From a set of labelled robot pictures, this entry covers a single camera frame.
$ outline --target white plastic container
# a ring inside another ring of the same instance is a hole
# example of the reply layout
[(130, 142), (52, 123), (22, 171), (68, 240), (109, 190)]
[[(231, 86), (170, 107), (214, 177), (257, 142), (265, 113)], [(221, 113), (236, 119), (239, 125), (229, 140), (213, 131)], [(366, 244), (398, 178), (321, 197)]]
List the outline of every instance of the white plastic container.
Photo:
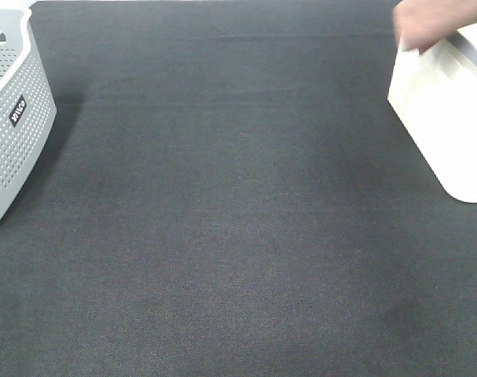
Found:
[(57, 112), (30, 16), (30, 9), (0, 9), (0, 39), (6, 40), (0, 42), (0, 219), (35, 165)]
[(477, 25), (399, 50), (388, 100), (444, 189), (477, 203)]

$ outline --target black cloth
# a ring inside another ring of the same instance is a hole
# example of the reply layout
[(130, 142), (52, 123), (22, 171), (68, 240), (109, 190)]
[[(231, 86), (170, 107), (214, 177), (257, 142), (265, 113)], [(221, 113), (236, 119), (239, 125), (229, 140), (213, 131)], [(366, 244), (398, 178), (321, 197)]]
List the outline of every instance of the black cloth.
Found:
[(393, 5), (35, 5), (0, 376), (477, 376), (477, 205), (387, 103)]

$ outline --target perforated basket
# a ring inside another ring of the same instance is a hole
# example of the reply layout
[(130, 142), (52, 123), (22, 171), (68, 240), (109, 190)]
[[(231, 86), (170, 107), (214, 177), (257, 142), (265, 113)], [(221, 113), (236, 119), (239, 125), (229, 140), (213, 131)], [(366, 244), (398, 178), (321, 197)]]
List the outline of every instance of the perforated basket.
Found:
[(30, 16), (29, 9), (0, 9), (0, 219), (35, 165), (57, 113)]

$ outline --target hand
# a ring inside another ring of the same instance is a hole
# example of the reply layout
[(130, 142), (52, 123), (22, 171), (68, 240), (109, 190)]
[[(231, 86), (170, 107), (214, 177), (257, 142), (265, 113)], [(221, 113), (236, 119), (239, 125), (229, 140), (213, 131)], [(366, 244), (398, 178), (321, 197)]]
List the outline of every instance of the hand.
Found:
[(402, 0), (394, 8), (395, 38), (424, 52), (460, 27), (477, 22), (477, 0)]

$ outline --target basket rim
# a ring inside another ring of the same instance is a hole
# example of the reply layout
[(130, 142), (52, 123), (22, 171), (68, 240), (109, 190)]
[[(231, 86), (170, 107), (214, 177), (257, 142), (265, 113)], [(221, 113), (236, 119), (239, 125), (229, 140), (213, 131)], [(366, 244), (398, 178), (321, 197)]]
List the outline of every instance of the basket rim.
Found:
[(22, 50), (20, 55), (15, 59), (14, 63), (9, 67), (8, 71), (0, 79), (0, 93), (6, 87), (9, 80), (14, 76), (14, 74), (20, 69), (21, 65), (27, 59), (29, 53), (31, 52), (31, 39), (29, 35), (29, 23), (28, 21), (31, 18), (32, 11), (29, 8), (24, 8), (20, 6), (5, 6), (0, 7), (0, 10), (21, 12), (20, 15), (20, 33), (22, 37)]

